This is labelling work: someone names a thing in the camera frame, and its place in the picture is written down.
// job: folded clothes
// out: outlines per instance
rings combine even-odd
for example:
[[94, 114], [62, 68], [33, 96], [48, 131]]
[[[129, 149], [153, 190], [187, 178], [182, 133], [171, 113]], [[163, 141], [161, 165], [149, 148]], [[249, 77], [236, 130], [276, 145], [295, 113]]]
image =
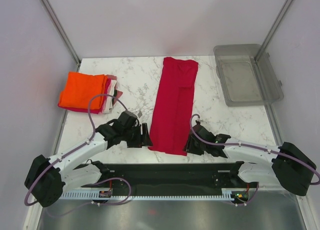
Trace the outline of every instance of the folded clothes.
[[[104, 93], [103, 94], [107, 94], [108, 93], [108, 88], [109, 88], [110, 84], [111, 84], [111, 79], [108, 79], [106, 81], [106, 85], [105, 85], [105, 89], [104, 89]], [[106, 98], [107, 98], [106, 96], [103, 96], [103, 104], [102, 104], [102, 106], [99, 109], [90, 109], [90, 113], [91, 114], [99, 114], [99, 113], [101, 113], [102, 109], [104, 107]], [[66, 109], [66, 110], [71, 110], [73, 112], [88, 113], [88, 107], [85, 108], [85, 109], [82, 109], [82, 108], [68, 108], [68, 107], [62, 107], [62, 108]]]
[[[115, 88], [117, 86], [117, 77], [114, 75], [106, 75], [106, 79], [107, 79], [107, 81], [104, 85], [103, 94], [110, 94], [116, 98], [120, 98], [123, 93], [121, 91], [115, 90]], [[109, 110], [112, 109], [114, 103], [116, 103], [115, 99], [113, 99], [112, 97], [109, 97], [109, 96], [102, 96], [100, 100], [102, 100], [101, 107], [99, 109], [92, 109], [91, 108], [90, 109], [91, 114], [109, 113], [110, 112]], [[59, 102], [58, 106], [60, 108], [74, 111], [74, 112], [80, 112], [80, 113], [87, 113], [88, 112], [88, 105], [86, 108], [63, 107], [60, 105], [60, 102]]]
[[[61, 108], [87, 108], [94, 96], [104, 93], [107, 80], [107, 76], [103, 74], [87, 75], [70, 72], [65, 89], [60, 94], [58, 106]], [[100, 109], [103, 105], [103, 99], [103, 96], [94, 99], [90, 109]]]

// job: black base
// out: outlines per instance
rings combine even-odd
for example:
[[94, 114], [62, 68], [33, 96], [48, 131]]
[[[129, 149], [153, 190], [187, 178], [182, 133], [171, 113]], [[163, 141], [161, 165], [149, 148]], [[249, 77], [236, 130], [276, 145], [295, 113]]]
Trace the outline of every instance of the black base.
[[[99, 182], [112, 177], [124, 178], [131, 185], [132, 196], [222, 195], [222, 188], [247, 188], [247, 184], [233, 174], [241, 166], [236, 163], [105, 164], [105, 166], [110, 173], [103, 175]], [[109, 183], [104, 183], [99, 187], [109, 186]], [[257, 183], [250, 183], [251, 188], [256, 186]], [[124, 182], [112, 182], [113, 196], [127, 194], [128, 187]]]

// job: metal floor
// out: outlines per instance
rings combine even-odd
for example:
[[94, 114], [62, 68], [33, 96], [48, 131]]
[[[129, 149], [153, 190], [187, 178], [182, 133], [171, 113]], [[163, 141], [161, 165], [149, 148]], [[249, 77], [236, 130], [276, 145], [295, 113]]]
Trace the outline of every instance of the metal floor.
[[[62, 214], [84, 201], [59, 200], [47, 210]], [[131, 201], [85, 206], [59, 219], [42, 213], [38, 230], [306, 230], [297, 199], [259, 191], [246, 207], [217, 201]]]

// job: gray wall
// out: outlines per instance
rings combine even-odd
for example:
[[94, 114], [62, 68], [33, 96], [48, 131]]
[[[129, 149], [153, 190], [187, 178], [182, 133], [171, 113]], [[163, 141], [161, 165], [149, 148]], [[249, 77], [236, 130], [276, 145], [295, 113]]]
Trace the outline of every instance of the gray wall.
[[[284, 99], [274, 104], [285, 141], [320, 167], [320, 5], [295, 0], [268, 48]], [[319, 187], [310, 187], [320, 214]]]
[[76, 66], [39, 0], [0, 0], [0, 24], [0, 229], [18, 230], [26, 175], [52, 150], [59, 91]]
[[285, 0], [50, 0], [82, 58], [208, 55], [262, 43]]

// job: marble surface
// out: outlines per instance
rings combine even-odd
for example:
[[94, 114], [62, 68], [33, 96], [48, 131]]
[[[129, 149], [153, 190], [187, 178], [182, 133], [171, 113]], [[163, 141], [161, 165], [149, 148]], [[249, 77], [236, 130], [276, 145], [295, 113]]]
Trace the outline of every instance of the marble surface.
[[[216, 75], [213, 56], [180, 56], [199, 63], [195, 81], [193, 113], [198, 113], [203, 125], [214, 134], [230, 134], [235, 138], [259, 144], [274, 145], [268, 117], [263, 106], [227, 107], [220, 81]], [[89, 58], [83, 59], [80, 72], [85, 74], [113, 74], [118, 77], [118, 89], [123, 92], [121, 101], [131, 111], [141, 110], [140, 122], [150, 129], [162, 73], [163, 57]], [[118, 118], [123, 111], [116, 104], [109, 114], [92, 115], [96, 127], [110, 119]], [[88, 115], [69, 111], [58, 152], [80, 144], [91, 135]], [[225, 162], [209, 154], [175, 156], [142, 149], [128, 149], [126, 143], [99, 153], [91, 158], [103, 163], [216, 163]]]

